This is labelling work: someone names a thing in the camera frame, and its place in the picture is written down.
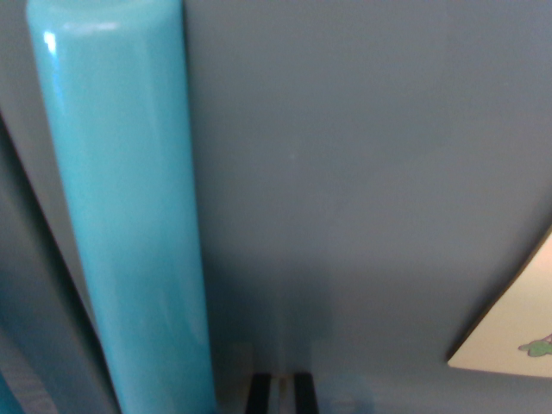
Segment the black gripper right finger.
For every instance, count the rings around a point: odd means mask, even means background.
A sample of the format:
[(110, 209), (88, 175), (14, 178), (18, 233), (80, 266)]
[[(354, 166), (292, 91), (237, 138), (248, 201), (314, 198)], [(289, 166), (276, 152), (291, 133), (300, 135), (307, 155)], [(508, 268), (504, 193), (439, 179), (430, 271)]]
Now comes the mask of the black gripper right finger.
[(319, 413), (316, 388), (311, 373), (294, 373), (282, 380), (282, 412)]

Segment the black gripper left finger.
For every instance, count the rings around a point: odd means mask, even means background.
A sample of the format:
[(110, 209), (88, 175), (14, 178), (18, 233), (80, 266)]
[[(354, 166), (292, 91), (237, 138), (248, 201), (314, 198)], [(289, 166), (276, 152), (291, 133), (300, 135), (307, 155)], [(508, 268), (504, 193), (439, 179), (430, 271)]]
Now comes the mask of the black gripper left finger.
[(270, 373), (255, 373), (250, 381), (246, 414), (277, 414), (280, 406), (280, 383)]

